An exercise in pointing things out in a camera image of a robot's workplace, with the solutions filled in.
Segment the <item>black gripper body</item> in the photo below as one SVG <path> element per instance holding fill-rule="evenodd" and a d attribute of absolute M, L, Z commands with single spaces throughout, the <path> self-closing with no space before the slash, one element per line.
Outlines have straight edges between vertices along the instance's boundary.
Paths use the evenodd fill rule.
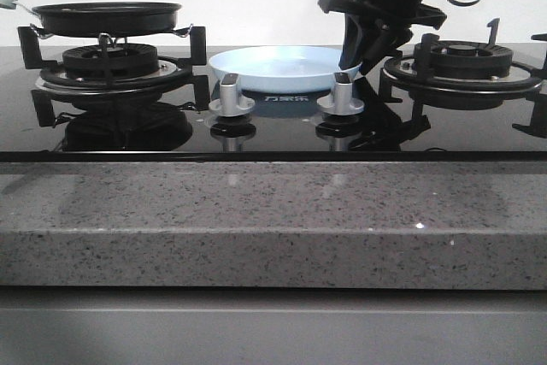
<path fill-rule="evenodd" d="M 319 0 L 325 12 L 345 15 L 347 40 L 371 40 L 387 33 L 398 40 L 409 40 L 413 25 L 440 28 L 446 14 L 435 7 L 408 0 Z"/>

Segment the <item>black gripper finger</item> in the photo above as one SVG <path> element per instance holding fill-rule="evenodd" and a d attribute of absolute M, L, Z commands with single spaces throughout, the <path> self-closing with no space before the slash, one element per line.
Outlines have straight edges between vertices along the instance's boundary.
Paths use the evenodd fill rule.
<path fill-rule="evenodd" d="M 344 16 L 344 42 L 342 45 L 339 67 L 353 68 L 362 61 L 363 28 L 360 17 L 346 14 Z"/>
<path fill-rule="evenodd" d="M 383 25 L 367 32 L 362 52 L 361 74 L 368 74 L 387 56 L 394 56 L 400 46 L 412 39 L 408 27 Z"/>

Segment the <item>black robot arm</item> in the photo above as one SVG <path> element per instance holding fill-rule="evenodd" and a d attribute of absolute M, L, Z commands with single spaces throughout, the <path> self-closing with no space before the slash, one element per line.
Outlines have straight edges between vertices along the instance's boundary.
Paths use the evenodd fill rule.
<path fill-rule="evenodd" d="M 440 9 L 423 0 L 319 0 L 325 12 L 344 14 L 345 31 L 339 67 L 358 66 L 367 74 L 413 37 L 413 25 L 438 29 L 446 19 Z"/>

